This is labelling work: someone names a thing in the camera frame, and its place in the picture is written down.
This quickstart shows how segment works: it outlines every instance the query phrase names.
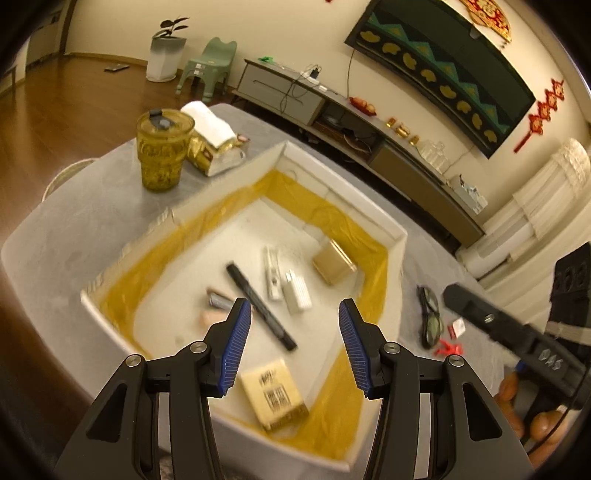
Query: black marker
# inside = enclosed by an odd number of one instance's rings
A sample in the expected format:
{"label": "black marker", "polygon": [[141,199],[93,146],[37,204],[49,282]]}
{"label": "black marker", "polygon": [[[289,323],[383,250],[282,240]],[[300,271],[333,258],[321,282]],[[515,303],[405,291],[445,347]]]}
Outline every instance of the black marker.
{"label": "black marker", "polygon": [[248,283],[248,280],[242,274],[236,264],[232,262],[226,265],[226,271],[230,274],[232,280],[238,286],[238,288],[242,290],[244,295],[246,295],[246,298],[250,300],[252,306],[256,308],[263,321],[273,332],[273,335],[277,337],[277,339],[283,344],[288,352],[295,350],[297,348],[297,343],[294,342],[294,339],[291,338],[290,334],[287,333],[281,326],[279,320],[277,320],[275,315],[273,315],[267,308],[260,296],[257,295],[257,293],[252,289],[251,285]]}

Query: yellow plastic bag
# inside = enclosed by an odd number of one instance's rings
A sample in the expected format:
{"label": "yellow plastic bag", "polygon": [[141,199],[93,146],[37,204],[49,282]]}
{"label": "yellow plastic bag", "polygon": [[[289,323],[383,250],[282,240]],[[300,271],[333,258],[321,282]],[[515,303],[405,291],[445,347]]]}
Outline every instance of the yellow plastic bag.
{"label": "yellow plastic bag", "polygon": [[[366,322],[377,323],[384,308],[388,282],[387,249],[336,206],[277,170],[271,170],[254,185],[231,193],[187,224],[179,226],[113,285],[100,303],[103,315],[125,339],[142,351],[133,337],[135,311],[166,266],[261,196],[320,228],[343,248],[365,274],[361,293],[355,300],[359,311]],[[363,395],[355,385],[343,348],[310,409],[310,415],[296,434],[274,441],[314,455],[342,460],[355,440],[362,401]],[[261,435],[273,438],[263,429],[256,429]]]}

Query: cup lid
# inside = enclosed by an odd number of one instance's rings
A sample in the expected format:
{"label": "cup lid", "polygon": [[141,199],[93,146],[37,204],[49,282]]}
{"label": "cup lid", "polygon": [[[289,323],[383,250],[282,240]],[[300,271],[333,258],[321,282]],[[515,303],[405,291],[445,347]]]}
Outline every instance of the cup lid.
{"label": "cup lid", "polygon": [[185,135],[195,127],[190,115],[173,108],[157,108],[138,118],[138,132],[152,137],[174,137]]}

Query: tv stand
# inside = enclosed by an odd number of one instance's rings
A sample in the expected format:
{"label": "tv stand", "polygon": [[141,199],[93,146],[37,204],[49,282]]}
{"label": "tv stand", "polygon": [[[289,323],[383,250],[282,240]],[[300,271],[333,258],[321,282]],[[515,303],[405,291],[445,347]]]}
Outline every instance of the tv stand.
{"label": "tv stand", "polygon": [[[236,97],[276,113],[364,166],[418,204],[464,247],[484,235],[481,221],[443,175],[382,120],[358,111],[330,89],[321,90],[303,79],[300,72],[259,60],[245,62],[240,83],[233,91]],[[352,147],[326,121],[334,117],[341,117],[343,124],[363,133],[360,137],[373,138],[371,152]]]}

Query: power strip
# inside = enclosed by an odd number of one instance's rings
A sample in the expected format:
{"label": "power strip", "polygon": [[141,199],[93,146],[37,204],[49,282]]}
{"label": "power strip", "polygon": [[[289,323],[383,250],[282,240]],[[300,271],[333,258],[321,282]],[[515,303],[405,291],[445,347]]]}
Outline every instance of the power strip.
{"label": "power strip", "polygon": [[313,83],[314,85],[318,85],[320,83],[320,81],[313,79],[310,76],[310,72],[300,72],[300,75],[305,78],[306,80],[308,80],[308,82]]}

